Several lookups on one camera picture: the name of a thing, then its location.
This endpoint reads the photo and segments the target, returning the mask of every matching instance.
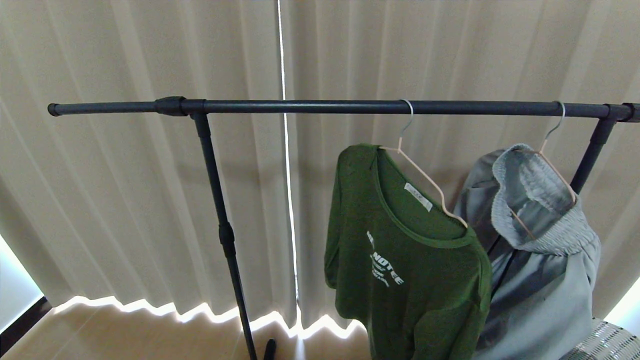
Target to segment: black metal clothes rack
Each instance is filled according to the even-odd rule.
[[[529,115],[560,116],[562,109],[557,102],[521,101],[412,101],[415,114],[431,115]],[[640,122],[640,104],[573,104],[565,103],[565,117],[597,118],[589,145],[571,181],[571,187],[579,193],[593,168],[602,147],[618,122]],[[244,338],[251,360],[257,360],[249,318],[244,304],[242,283],[236,259],[234,232],[227,220],[227,210],[220,187],[220,175],[211,143],[208,113],[333,113],[333,114],[407,114],[410,109],[404,101],[212,101],[186,99],[179,96],[164,97],[147,102],[96,102],[85,104],[50,104],[47,108],[53,116],[95,113],[160,113],[169,116],[190,116],[196,125],[204,155],[211,192],[216,205],[219,237],[229,266],[231,280],[240,310]],[[267,343],[264,359],[275,356],[276,343]]]

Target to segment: green shirt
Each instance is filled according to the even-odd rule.
[[[374,359],[470,359],[491,273],[471,227],[416,190],[386,151],[340,154],[324,275],[338,313],[367,327]]]

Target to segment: hanger hook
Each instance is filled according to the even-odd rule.
[[[406,104],[409,106],[409,109],[411,109],[411,118],[409,119],[409,122],[407,122],[406,125],[402,128],[402,131],[400,131],[400,138],[402,138],[404,136],[404,131],[406,130],[406,128],[409,127],[409,125],[411,125],[411,123],[413,122],[413,105],[411,105],[411,102],[406,99],[400,99],[400,101],[406,102]]]
[[[560,101],[560,100],[558,100],[556,102],[558,104],[560,104],[560,106],[562,106],[562,117],[560,118],[560,121],[558,122],[558,124],[556,126],[554,126],[553,129],[549,130],[549,132],[545,136],[545,141],[547,141],[549,139],[549,135],[551,135],[551,133],[553,133],[557,128],[560,127],[560,125],[562,124],[562,121],[564,120],[564,116],[566,115],[566,108],[564,107],[564,103],[562,101]]]

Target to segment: hanging garment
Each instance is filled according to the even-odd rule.
[[[470,227],[418,191],[386,151],[339,157],[324,274],[374,359],[470,359],[490,303],[490,264]]]
[[[454,210],[493,268],[495,293],[474,359],[559,359],[591,331],[600,240],[580,198],[573,205],[549,165],[519,149],[532,151],[517,144],[480,158]]]

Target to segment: curtain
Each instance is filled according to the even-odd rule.
[[[75,295],[236,306],[187,117],[49,102],[281,99],[272,2],[1,1],[0,232],[53,305]],[[282,116],[209,115],[252,319],[292,326]]]
[[[633,1],[284,2],[286,97],[637,102],[638,15]],[[338,154],[360,142],[395,147],[407,121],[406,115],[289,115],[304,326],[324,313],[339,318],[322,258]],[[539,147],[557,121],[416,116],[403,149],[452,207],[478,157],[517,142]],[[596,122],[566,119],[552,135],[545,153],[565,178],[572,178]],[[637,124],[616,125],[582,191],[603,245],[595,316],[604,317],[640,276],[639,136]],[[397,159],[422,189],[437,195]]]

